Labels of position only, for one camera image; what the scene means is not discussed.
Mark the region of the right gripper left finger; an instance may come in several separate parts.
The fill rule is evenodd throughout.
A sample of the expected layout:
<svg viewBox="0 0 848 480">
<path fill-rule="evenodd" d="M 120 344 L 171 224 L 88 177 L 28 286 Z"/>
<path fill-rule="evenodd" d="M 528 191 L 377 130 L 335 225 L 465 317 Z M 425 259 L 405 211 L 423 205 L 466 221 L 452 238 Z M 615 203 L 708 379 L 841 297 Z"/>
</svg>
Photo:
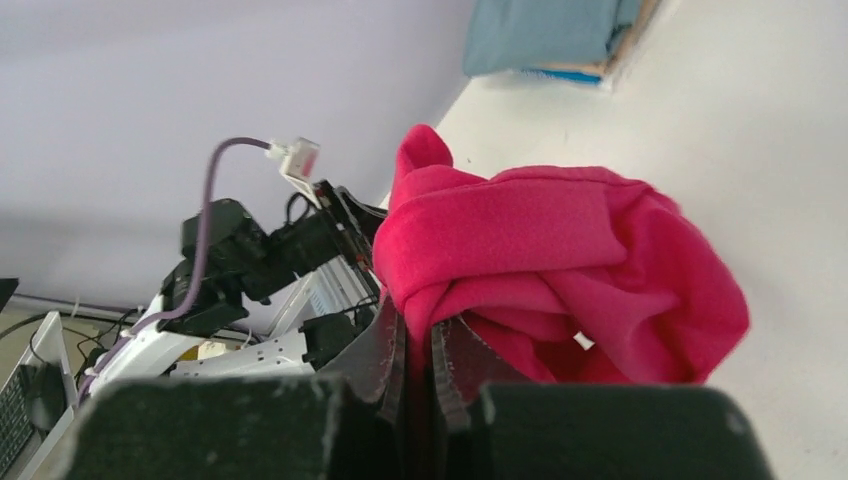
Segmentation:
<svg viewBox="0 0 848 480">
<path fill-rule="evenodd" d="M 330 388 L 325 479 L 402 479 L 407 332 L 390 297 L 372 323 L 319 372 Z"/>
</svg>

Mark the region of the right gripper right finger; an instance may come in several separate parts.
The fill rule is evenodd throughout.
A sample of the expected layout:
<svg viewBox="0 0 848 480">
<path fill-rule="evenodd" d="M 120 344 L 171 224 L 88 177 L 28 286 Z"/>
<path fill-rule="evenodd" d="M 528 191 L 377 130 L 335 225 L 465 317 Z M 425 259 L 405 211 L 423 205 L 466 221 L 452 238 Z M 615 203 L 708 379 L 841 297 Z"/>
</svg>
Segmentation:
<svg viewBox="0 0 848 480">
<path fill-rule="evenodd" d="M 486 383 L 526 383 L 461 317 L 431 331 L 434 454 L 438 479 L 472 479 L 476 473 L 471 407 Z"/>
</svg>

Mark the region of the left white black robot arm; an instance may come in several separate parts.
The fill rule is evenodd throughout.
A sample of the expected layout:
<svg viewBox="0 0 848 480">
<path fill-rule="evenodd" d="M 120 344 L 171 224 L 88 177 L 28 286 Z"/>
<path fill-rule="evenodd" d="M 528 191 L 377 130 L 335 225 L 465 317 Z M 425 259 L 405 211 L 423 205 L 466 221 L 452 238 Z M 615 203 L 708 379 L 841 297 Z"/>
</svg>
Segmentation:
<svg viewBox="0 0 848 480">
<path fill-rule="evenodd" d="M 83 375 L 79 400 L 99 387 L 130 377 L 119 364 L 141 366 L 150 362 L 133 348 L 148 351 L 148 341 L 167 335 L 208 338 L 249 314 L 243 301 L 262 305 L 272 295 L 341 258 L 362 282 L 368 300 L 377 284 L 370 277 L 371 250 L 386 210 L 357 200 L 347 189 L 321 181 L 312 193 L 293 194 L 286 208 L 303 200 L 299 217 L 288 215 L 278 229 L 267 233 L 245 207 L 233 199 L 215 200 L 204 209 L 209 234 L 201 247 L 200 216 L 183 222 L 183 259 L 165 277 L 157 296 L 139 320 L 118 334 L 116 342 Z"/>
</svg>

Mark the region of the folded teal t shirt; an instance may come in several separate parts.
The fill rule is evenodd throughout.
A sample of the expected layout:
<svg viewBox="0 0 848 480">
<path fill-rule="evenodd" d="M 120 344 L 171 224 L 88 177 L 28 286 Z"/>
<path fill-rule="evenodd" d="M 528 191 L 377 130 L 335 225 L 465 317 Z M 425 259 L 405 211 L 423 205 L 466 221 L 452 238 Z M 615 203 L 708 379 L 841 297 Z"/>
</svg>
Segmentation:
<svg viewBox="0 0 848 480">
<path fill-rule="evenodd" d="M 469 77 L 524 69 L 600 76 L 656 5 L 618 0 L 478 1 L 467 29 L 462 68 Z"/>
</svg>

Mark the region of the red t shirt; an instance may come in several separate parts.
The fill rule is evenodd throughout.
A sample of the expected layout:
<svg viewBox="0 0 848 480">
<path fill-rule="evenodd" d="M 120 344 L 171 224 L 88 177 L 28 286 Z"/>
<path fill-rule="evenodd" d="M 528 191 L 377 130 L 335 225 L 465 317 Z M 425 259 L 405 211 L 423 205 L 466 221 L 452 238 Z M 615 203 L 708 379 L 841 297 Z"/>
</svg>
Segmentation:
<svg viewBox="0 0 848 480">
<path fill-rule="evenodd" d="M 651 185 L 602 167 L 485 179 L 426 125 L 398 149 L 373 256 L 416 367 L 460 316 L 538 382 L 701 383 L 750 325 L 729 268 Z"/>
</svg>

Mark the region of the folded blue white t shirt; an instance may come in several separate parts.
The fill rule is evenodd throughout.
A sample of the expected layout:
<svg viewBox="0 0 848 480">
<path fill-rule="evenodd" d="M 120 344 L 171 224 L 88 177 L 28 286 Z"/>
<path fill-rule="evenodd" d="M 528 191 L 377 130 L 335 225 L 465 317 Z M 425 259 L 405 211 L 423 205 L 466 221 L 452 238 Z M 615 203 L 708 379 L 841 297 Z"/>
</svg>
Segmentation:
<svg viewBox="0 0 848 480">
<path fill-rule="evenodd" d="M 603 81 L 602 76 L 582 73 L 574 70 L 560 71 L 540 68 L 528 68 L 522 69 L 521 72 L 527 75 L 535 75 L 541 78 L 567 81 L 579 85 L 598 86 Z"/>
</svg>

